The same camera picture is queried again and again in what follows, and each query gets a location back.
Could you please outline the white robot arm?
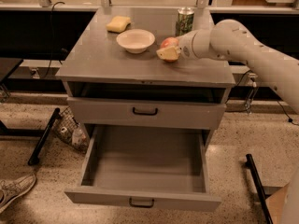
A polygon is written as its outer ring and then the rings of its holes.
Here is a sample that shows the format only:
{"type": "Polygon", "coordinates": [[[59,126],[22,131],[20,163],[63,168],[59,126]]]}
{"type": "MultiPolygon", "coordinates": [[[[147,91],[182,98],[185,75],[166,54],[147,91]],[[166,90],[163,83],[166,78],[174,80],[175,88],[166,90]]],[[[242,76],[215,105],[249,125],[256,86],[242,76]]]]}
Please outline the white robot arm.
{"type": "MultiPolygon", "coordinates": [[[[299,61],[267,47],[238,21],[224,20],[209,30],[169,37],[157,50],[157,56],[168,62],[179,57],[240,62],[299,113],[299,61]]],[[[246,159],[267,224],[299,224],[299,173],[292,176],[288,185],[266,198],[252,156],[248,154],[246,159]]]]}

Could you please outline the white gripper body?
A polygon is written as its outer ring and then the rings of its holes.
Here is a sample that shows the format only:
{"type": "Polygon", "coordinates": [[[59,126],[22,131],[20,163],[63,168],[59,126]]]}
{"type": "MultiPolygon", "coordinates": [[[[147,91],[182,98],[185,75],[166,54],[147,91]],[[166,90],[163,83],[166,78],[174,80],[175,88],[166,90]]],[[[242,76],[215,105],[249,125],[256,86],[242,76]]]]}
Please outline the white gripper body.
{"type": "Polygon", "coordinates": [[[181,35],[178,37],[178,48],[180,51],[180,55],[185,59],[196,59],[192,47],[192,42],[196,34],[196,31],[191,31],[185,35],[181,35]]]}

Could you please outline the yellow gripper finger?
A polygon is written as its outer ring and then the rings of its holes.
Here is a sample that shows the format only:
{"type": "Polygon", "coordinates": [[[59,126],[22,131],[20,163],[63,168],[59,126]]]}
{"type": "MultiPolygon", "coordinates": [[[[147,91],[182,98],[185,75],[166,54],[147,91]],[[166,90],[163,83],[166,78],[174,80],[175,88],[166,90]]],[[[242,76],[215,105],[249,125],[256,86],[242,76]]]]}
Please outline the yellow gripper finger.
{"type": "Polygon", "coordinates": [[[180,51],[176,46],[161,48],[156,51],[158,57],[165,61],[176,61],[179,57],[180,51]]]}

